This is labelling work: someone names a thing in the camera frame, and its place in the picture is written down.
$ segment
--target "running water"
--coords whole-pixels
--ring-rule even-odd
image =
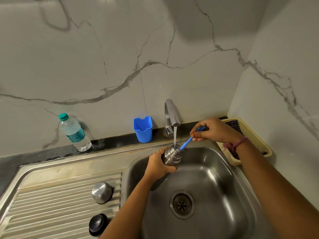
[[[174,146],[173,148],[176,149],[176,133],[177,133],[177,127],[174,127]]]

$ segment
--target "brush handle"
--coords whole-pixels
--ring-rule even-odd
[[[200,126],[199,128],[197,128],[197,132],[201,132],[205,129],[204,126]],[[186,143],[184,143],[182,146],[181,146],[181,149],[180,150],[183,150],[188,144],[189,142],[193,139],[193,137],[190,137],[189,140],[186,141]]]

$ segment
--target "hand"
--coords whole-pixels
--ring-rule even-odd
[[[159,151],[152,154],[148,160],[144,177],[155,182],[163,177],[166,173],[172,173],[177,170],[176,166],[167,166],[163,163],[161,156],[168,147],[160,148]]]
[[[205,126],[204,121],[199,121],[190,131],[193,141],[204,141],[212,139],[216,142],[230,142],[232,144],[240,141],[244,136],[225,124],[220,119],[213,117],[206,119],[207,128],[205,131],[197,132],[197,128]]]

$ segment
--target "forearm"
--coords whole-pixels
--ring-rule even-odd
[[[246,177],[281,238],[319,238],[319,212],[249,141],[237,147]]]
[[[137,238],[152,185],[152,179],[147,177],[141,179],[100,239]]]

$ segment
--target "plastic water bottle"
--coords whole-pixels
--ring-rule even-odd
[[[62,131],[78,151],[84,152],[91,147],[90,139],[85,135],[77,120],[70,118],[66,113],[61,113],[59,119]]]

